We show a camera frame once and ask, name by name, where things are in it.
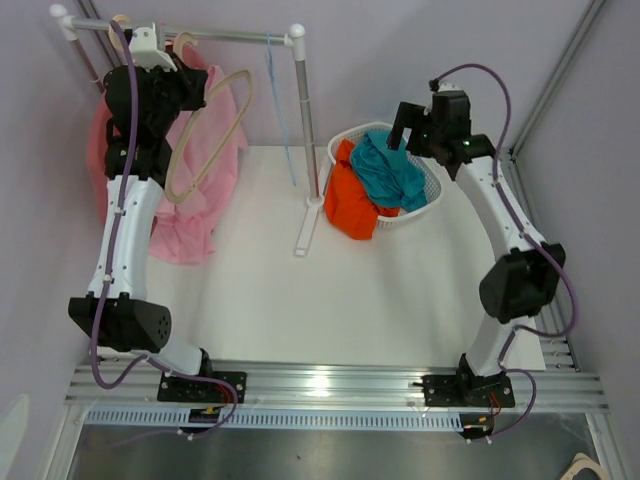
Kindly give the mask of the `teal t shirt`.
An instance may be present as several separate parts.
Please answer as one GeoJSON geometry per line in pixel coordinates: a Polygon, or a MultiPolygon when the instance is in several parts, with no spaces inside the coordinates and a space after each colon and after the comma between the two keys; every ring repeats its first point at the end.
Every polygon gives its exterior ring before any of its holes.
{"type": "Polygon", "coordinates": [[[387,145],[386,131],[367,130],[350,154],[350,164],[377,206],[413,212],[428,204],[425,173],[413,165],[405,150],[387,145]]]}

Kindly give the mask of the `pink t shirt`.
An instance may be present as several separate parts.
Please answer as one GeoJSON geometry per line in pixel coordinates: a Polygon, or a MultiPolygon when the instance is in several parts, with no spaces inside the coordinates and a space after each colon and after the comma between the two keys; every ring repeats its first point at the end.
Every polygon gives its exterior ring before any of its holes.
{"type": "Polygon", "coordinates": [[[236,187],[240,152],[248,148],[242,119],[253,99],[251,74],[210,67],[205,93],[205,106],[180,113],[167,135],[173,168],[149,252],[172,264],[199,264],[214,252],[212,233],[236,187]]]}

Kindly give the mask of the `beige hanger with red shirt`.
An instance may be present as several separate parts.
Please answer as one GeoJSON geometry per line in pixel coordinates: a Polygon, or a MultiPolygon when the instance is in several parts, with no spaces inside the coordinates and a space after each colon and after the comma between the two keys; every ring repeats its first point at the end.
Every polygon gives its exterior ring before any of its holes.
{"type": "Polygon", "coordinates": [[[129,45],[132,33],[128,28],[130,23],[130,17],[121,13],[114,15],[109,22],[108,38],[112,47],[118,52],[123,53],[124,45],[129,45]]]}

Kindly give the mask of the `dusty red t shirt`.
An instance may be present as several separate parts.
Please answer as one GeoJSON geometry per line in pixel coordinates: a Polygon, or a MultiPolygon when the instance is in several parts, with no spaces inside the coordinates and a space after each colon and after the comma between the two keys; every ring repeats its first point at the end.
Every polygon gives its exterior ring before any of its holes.
{"type": "Polygon", "coordinates": [[[86,165],[93,189],[97,217],[101,225],[107,214],[107,177],[104,157],[107,151],[107,121],[112,117],[104,96],[100,97],[89,128],[86,165]]]}

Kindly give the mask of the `beige hanger with teal shirt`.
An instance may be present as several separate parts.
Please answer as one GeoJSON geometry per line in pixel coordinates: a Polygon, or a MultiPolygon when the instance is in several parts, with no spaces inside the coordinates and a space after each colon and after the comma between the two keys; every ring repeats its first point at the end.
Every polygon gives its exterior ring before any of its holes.
{"type": "Polygon", "coordinates": [[[189,33],[174,39],[173,53],[185,66],[208,73],[206,105],[180,114],[169,132],[173,153],[165,199],[184,216],[194,216],[223,207],[233,194],[239,152],[248,147],[242,120],[253,100],[253,79],[248,70],[226,75],[206,65],[189,33]]]}

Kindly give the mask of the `orange t shirt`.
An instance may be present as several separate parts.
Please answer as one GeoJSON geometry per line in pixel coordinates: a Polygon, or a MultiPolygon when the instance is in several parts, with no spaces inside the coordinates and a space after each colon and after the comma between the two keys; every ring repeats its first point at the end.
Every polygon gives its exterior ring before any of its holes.
{"type": "Polygon", "coordinates": [[[381,207],[369,199],[351,168],[350,154],[354,148],[355,144],[349,140],[342,140],[338,144],[324,209],[328,221],[350,238],[371,240],[378,217],[396,217],[400,209],[381,207]]]}

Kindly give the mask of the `blue wire hanger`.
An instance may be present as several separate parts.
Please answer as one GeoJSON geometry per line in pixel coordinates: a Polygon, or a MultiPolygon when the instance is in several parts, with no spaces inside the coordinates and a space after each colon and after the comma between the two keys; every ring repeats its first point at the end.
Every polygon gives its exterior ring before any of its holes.
{"type": "Polygon", "coordinates": [[[267,45],[266,57],[265,57],[266,68],[267,68],[267,73],[269,75],[269,80],[270,80],[274,109],[277,116],[280,132],[282,135],[284,154],[285,154],[286,164],[287,164],[288,172],[290,175],[291,183],[294,187],[296,187],[298,184],[298,181],[297,181],[294,165],[291,158],[289,131],[286,126],[283,111],[282,111],[282,103],[279,95],[279,88],[278,88],[277,77],[275,73],[272,35],[270,33],[266,34],[266,45],[267,45]]]}

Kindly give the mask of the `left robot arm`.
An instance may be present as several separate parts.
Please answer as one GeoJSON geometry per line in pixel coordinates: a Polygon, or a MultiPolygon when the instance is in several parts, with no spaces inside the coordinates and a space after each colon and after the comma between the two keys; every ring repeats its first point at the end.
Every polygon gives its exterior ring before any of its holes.
{"type": "Polygon", "coordinates": [[[147,256],[156,209],[164,196],[172,149],[166,139],[183,111],[206,104],[208,74],[180,67],[123,66],[104,79],[107,179],[106,218],[97,268],[68,314],[101,347],[133,353],[165,373],[181,376],[180,389],[194,401],[215,389],[208,354],[172,332],[169,309],[147,299],[147,256]]]}

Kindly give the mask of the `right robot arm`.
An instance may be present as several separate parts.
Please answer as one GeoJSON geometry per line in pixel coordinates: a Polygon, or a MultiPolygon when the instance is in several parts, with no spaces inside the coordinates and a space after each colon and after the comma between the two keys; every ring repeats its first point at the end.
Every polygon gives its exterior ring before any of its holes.
{"type": "Polygon", "coordinates": [[[413,155],[432,158],[470,200],[488,235],[495,263],[479,284],[484,317],[454,373],[427,374],[418,385],[428,407],[515,405],[509,355],[521,333],[555,297],[566,253],[526,218],[507,184],[496,149],[471,132],[471,104],[462,90],[436,91],[430,106],[399,104],[387,144],[403,137],[413,155]]]}

